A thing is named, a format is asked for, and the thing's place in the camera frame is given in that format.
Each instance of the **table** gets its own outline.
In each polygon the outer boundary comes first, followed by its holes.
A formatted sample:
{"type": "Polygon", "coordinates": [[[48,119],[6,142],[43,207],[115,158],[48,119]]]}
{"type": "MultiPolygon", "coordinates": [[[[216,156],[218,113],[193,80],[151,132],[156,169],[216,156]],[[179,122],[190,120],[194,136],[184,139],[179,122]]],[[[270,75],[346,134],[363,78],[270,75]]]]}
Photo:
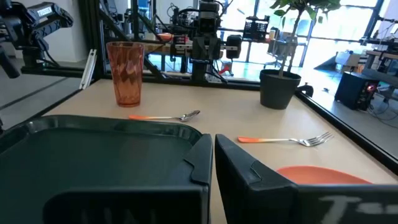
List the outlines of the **table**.
{"type": "MultiPolygon", "coordinates": [[[[272,169],[314,165],[340,170],[375,184],[398,183],[397,176],[295,96],[286,110],[265,108],[260,104],[259,97],[258,91],[143,83],[141,105],[121,108],[116,104],[112,81],[100,80],[46,115],[126,119],[130,114],[178,116],[191,110],[201,110],[196,118],[186,124],[202,133],[210,133],[213,140],[215,134],[224,134],[236,141],[237,136],[311,138],[329,131],[335,137],[316,147],[289,143],[238,145],[272,169]]],[[[225,224],[215,169],[213,164],[211,221],[225,224]]]]}

